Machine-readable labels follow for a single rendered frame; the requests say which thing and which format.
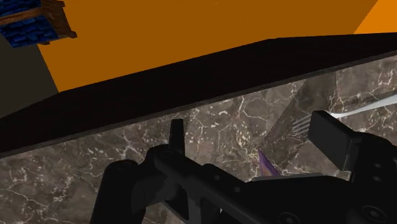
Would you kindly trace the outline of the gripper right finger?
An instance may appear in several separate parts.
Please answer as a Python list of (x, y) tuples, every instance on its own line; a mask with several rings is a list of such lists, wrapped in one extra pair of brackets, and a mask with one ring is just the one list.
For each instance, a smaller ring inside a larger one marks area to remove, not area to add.
[(357, 132), (325, 111), (311, 115), (309, 140), (341, 171), (346, 224), (397, 224), (397, 146)]

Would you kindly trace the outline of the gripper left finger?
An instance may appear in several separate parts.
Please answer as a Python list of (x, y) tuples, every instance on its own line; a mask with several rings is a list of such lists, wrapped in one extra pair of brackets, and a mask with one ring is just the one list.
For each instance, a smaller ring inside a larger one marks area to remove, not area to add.
[(182, 119), (171, 121), (169, 142), (144, 162), (119, 160), (103, 173), (90, 224), (141, 224), (147, 207), (163, 203), (185, 224), (261, 224), (250, 186), (212, 164), (185, 155)]

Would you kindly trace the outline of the silver fork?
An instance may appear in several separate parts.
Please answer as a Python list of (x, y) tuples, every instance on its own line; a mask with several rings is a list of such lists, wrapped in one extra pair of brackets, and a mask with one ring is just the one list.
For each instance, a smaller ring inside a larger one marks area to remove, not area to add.
[[(371, 109), (377, 109), (377, 108), (381, 108), (381, 107), (389, 106), (389, 105), (393, 105), (393, 104), (397, 104), (397, 94), (386, 97), (384, 99), (377, 100), (375, 102), (371, 102), (365, 106), (361, 106), (360, 108), (354, 109), (350, 112), (345, 112), (345, 113), (332, 113), (329, 111), (326, 111), (326, 112), (334, 118), (343, 118), (346, 116), (355, 115), (360, 112), (368, 111)], [(311, 119), (311, 115), (307, 115), (307, 116), (293, 122), (293, 128), (291, 130), (292, 136), (295, 137), (295, 136), (299, 136), (299, 135), (302, 135), (302, 134), (308, 132), (309, 126), (310, 126), (310, 119)]]

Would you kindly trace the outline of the purple pointed object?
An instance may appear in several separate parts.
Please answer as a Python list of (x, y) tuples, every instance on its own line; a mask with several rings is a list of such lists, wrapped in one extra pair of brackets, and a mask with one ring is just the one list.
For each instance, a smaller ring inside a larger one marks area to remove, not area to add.
[(258, 150), (258, 156), (260, 159), (260, 169), (262, 176), (279, 176), (277, 169), (271, 164), (261, 150)]

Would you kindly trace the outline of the blue patterned wooden-framed block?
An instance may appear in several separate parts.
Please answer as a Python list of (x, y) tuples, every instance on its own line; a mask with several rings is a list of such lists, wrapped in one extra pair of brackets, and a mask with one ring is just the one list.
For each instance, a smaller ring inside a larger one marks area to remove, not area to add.
[(0, 35), (13, 48), (76, 38), (61, 0), (0, 0)]

